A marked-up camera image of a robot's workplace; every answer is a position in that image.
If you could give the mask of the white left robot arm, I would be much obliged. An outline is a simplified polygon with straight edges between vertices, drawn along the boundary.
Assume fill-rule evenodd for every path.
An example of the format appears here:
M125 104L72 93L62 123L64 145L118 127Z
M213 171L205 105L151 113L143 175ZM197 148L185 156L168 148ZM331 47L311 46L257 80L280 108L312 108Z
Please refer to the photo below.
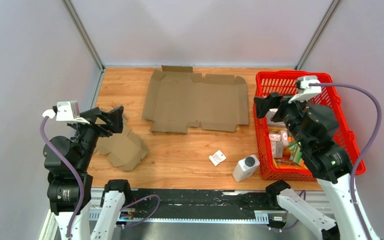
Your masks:
M126 179L109 180L100 200L101 212L93 230L90 229L90 208L93 177L88 167L99 138L110 138L123 131L122 105L105 112L99 107L79 113L69 110L66 123L76 136L55 136L49 139L45 125L49 119L62 116L65 107L46 110L40 124L45 142L42 150L44 167L48 170L50 211L55 215L63 240L110 240L122 208L133 201Z

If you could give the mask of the small brown cardboard box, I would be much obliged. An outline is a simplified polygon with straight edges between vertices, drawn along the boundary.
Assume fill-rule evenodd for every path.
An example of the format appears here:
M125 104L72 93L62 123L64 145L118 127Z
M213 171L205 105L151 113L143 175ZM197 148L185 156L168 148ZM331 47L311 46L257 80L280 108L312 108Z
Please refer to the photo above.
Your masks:
M121 171L131 171L148 154L149 148L139 135L126 125L127 118L122 113L123 130L121 133L114 133L110 137L100 137L93 151L106 155L107 160Z

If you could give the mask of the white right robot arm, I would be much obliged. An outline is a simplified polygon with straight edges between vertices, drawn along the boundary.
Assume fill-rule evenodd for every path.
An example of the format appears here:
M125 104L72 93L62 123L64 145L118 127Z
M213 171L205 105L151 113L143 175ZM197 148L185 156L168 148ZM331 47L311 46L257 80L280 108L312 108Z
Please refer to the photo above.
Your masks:
M322 187L334 215L330 218L303 200L284 180L266 187L265 203L296 217L320 240L377 240L379 236L359 207L353 165L347 151L333 139L339 123L333 110L296 96L273 92L254 98L257 118L276 109L274 122L282 122L298 144L305 166Z

